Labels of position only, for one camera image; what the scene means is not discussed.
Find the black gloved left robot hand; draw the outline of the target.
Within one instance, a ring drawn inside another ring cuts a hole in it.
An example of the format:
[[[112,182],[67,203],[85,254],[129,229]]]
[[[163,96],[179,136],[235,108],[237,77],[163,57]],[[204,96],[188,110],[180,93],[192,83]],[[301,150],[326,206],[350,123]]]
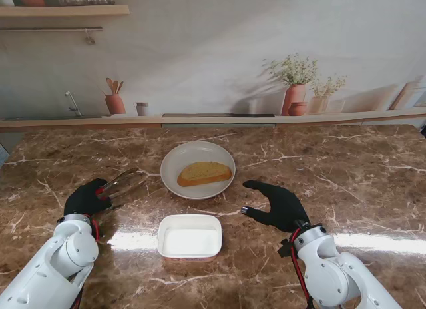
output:
[[[99,199],[97,190],[107,184],[105,179],[96,178],[76,189],[66,200],[63,216],[85,214],[92,216],[111,207],[109,198]]]

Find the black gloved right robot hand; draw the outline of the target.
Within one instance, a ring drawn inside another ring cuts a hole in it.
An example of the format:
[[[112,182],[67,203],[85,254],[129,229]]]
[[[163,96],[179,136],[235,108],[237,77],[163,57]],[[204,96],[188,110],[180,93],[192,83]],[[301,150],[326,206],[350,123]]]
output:
[[[298,227],[297,221],[310,223],[300,200],[288,189],[256,180],[248,180],[243,183],[243,186],[258,190],[269,200],[269,212],[249,206],[242,207],[242,213],[256,222],[266,226],[273,226],[287,233],[292,233]]]

